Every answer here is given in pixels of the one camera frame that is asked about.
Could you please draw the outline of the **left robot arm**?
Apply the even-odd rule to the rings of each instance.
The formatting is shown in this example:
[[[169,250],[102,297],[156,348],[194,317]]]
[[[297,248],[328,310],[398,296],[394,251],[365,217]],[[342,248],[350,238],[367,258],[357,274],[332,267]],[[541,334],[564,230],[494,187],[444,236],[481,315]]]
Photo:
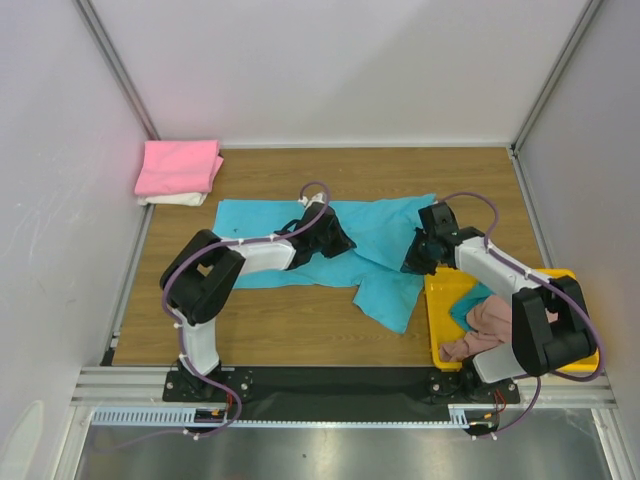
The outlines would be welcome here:
[[[308,201],[301,218],[266,236],[232,239],[209,230],[197,232],[160,280],[161,303],[177,331],[177,366],[186,376],[187,391],[199,400],[219,391],[216,318],[239,278],[294,270],[316,254],[331,259],[355,248],[324,200]]]

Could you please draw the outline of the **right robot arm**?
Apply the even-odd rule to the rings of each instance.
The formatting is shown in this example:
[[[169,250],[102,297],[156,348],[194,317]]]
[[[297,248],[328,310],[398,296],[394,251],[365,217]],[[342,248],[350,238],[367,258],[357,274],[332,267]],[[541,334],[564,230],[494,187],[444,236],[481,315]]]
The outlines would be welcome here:
[[[444,201],[418,211],[421,226],[402,264],[415,275],[436,274],[444,265],[474,277],[501,298],[512,312],[511,339],[503,346],[473,354],[460,377],[463,395],[481,402],[497,382],[554,374],[590,382],[604,371],[600,336],[588,314],[578,281],[542,274],[500,250],[491,230],[461,227]]]

